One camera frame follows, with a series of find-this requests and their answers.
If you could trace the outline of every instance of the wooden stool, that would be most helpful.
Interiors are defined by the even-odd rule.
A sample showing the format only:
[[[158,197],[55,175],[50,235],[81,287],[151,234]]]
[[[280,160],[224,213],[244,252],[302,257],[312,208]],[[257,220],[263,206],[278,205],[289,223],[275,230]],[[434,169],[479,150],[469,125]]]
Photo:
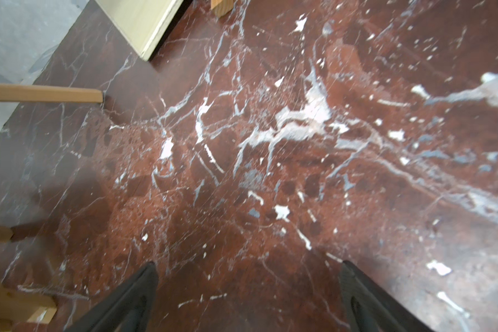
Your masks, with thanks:
[[[0,242],[8,242],[12,236],[10,228],[0,226]],[[56,311],[51,297],[6,289],[0,282],[0,332],[11,331],[12,321],[47,324]]]

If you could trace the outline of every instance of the floor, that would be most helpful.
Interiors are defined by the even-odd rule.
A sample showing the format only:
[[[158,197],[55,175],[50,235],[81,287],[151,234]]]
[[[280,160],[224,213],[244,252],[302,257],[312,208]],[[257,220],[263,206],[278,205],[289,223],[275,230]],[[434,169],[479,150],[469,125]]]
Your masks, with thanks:
[[[8,287],[57,331],[153,261],[149,330],[347,331],[350,260],[498,331],[498,1],[195,0],[150,62],[88,3],[0,133]]]
[[[0,83],[32,84],[87,0],[0,0]],[[0,103],[0,130],[18,103]]]

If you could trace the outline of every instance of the red marble floor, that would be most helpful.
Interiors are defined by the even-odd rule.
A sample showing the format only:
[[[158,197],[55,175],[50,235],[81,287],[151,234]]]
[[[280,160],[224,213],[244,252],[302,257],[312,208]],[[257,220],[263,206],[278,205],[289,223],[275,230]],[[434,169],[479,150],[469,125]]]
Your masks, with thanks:
[[[347,259],[436,331],[498,331],[498,0],[208,5],[143,62],[90,2],[37,83],[105,103],[0,133],[0,276],[59,303],[15,330],[153,261],[151,331],[346,331]]]

